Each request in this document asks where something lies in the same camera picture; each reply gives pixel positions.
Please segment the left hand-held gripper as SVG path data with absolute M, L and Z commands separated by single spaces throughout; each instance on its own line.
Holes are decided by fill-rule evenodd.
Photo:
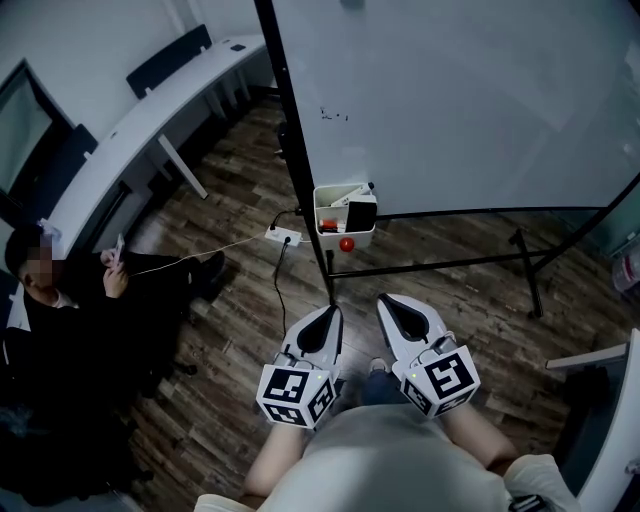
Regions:
M 342 336 L 343 315 L 333 306 L 312 311 L 287 331 L 284 352 L 263 367 L 256 393 L 270 422 L 316 428 L 339 395 Z

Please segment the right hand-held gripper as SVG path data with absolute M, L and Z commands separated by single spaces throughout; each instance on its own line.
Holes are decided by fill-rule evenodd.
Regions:
M 385 343 L 398 360 L 392 371 L 401 393 L 427 418 L 468 402 L 480 378 L 468 348 L 458 346 L 452 334 L 445 335 L 448 329 L 439 313 L 400 294 L 380 294 L 376 305 Z M 434 345 L 424 349 L 425 343 Z

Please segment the white plastic box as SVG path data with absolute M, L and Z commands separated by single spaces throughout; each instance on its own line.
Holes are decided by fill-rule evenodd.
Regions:
M 367 247 L 372 240 L 375 226 L 368 232 L 344 232 L 344 233 L 321 233 L 318 228 L 319 221 L 321 219 L 336 219 L 340 222 L 347 220 L 348 205 L 342 207 L 331 207 L 331 203 L 341 196 L 356 189 L 360 185 L 365 183 L 352 183 L 346 185 L 330 185 L 316 187 L 313 192 L 314 201 L 314 215 L 315 215 L 315 230 L 319 237 L 319 243 L 323 250 L 328 251 L 341 251 L 339 248 L 339 242 L 344 237 L 350 237 L 355 242 L 354 249 L 362 249 Z M 377 198 L 372 190 L 369 195 L 362 195 L 353 200 L 375 201 Z

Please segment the black and white whiteboard eraser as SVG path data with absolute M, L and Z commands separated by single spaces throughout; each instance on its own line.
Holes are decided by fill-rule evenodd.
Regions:
M 368 232 L 376 222 L 377 203 L 375 201 L 351 200 L 348 204 L 348 213 L 345 231 Z

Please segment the person's left forearm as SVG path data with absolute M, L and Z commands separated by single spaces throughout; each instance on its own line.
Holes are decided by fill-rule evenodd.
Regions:
M 247 496 L 266 498 L 301 459 L 308 437 L 306 429 L 274 424 L 248 471 L 243 493 Z

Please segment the person's right forearm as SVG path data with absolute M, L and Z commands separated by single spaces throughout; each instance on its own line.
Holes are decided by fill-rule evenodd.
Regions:
M 503 476 L 519 457 L 511 440 L 469 403 L 443 414 L 440 422 L 448 438 L 490 472 Z

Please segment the large whiteboard on stand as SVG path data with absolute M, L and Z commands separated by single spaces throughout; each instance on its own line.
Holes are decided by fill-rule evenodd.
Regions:
M 362 271 L 334 272 L 334 254 L 330 250 L 325 251 L 321 248 L 319 235 L 316 231 L 315 207 L 313 205 L 314 182 L 311 166 L 306 152 L 293 85 L 290 80 L 289 66 L 286 60 L 273 3 L 272 0 L 254 0 L 254 4 L 265 37 L 266 47 L 271 59 L 274 77 L 278 84 L 280 100 L 286 117 L 286 121 L 282 123 L 278 129 L 278 140 L 281 148 L 284 150 L 285 161 L 294 186 L 298 206 L 300 207 L 301 215 L 311 238 L 311 244 L 325 283 L 330 304 L 335 303 L 334 281 L 337 279 L 405 274 L 520 260 L 524 267 L 524 275 L 529 284 L 532 300 L 532 310 L 529 311 L 528 317 L 531 319 L 540 318 L 543 316 L 543 307 L 536 281 L 536 273 L 583 239 L 586 234 L 591 232 L 626 199 L 636 186 L 640 185 L 640 173 L 638 173 L 608 206 L 598 208 L 596 213 L 576 231 L 572 232 L 568 238 L 550 249 L 529 251 L 522 232 L 516 230 L 509 238 L 509 243 L 518 249 L 516 253 L 445 262 L 373 268 Z

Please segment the white power strip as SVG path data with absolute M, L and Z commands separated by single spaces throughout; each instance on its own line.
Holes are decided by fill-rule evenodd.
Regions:
M 293 231 L 279 226 L 274 228 L 268 227 L 264 237 L 270 242 L 292 247 L 297 247 L 302 241 L 302 234 L 299 231 Z

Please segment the person's white shirt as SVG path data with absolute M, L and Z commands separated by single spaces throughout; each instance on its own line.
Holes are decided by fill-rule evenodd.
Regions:
M 193 512 L 581 512 L 549 454 L 503 476 L 410 404 L 356 407 L 306 441 L 266 498 L 200 496 Z

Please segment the white marker with black cap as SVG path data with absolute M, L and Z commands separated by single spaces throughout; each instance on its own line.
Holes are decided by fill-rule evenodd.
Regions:
M 339 199 L 333 201 L 331 203 L 331 207 L 346 206 L 354 198 L 357 198 L 357 197 L 362 196 L 362 195 L 369 195 L 374 188 L 375 188 L 375 185 L 374 185 L 373 182 L 368 182 L 368 183 L 362 184 L 359 187 L 357 187 L 356 189 L 354 189 L 354 190 L 350 191 L 349 193 L 341 196 Z

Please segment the clear plastic bag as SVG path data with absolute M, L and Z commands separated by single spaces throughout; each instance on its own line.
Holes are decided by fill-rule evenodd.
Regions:
M 615 261 L 612 268 L 614 288 L 625 293 L 640 283 L 640 245 L 629 248 Z

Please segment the white side desk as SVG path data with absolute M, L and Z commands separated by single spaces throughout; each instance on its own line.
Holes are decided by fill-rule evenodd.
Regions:
M 640 480 L 640 330 L 628 342 L 552 359 L 569 405 L 553 450 L 582 512 L 614 512 Z

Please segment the long white desk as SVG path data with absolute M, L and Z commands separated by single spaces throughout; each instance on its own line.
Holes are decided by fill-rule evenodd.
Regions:
M 233 51 L 231 46 L 246 46 Z M 244 35 L 214 43 L 199 56 L 168 77 L 144 99 L 137 101 L 101 142 L 62 193 L 55 193 L 45 181 L 17 213 L 18 223 L 44 221 L 54 232 L 54 249 L 68 255 L 99 209 L 105 196 L 121 180 L 130 164 L 152 142 L 158 142 L 184 178 L 201 196 L 207 194 L 177 150 L 164 134 L 172 119 L 217 83 L 238 71 L 249 59 L 265 51 L 261 35 Z

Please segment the dark framed window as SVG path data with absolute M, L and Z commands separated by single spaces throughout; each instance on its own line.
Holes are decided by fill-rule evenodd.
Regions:
M 21 60 L 0 83 L 0 196 L 22 209 L 73 131 Z

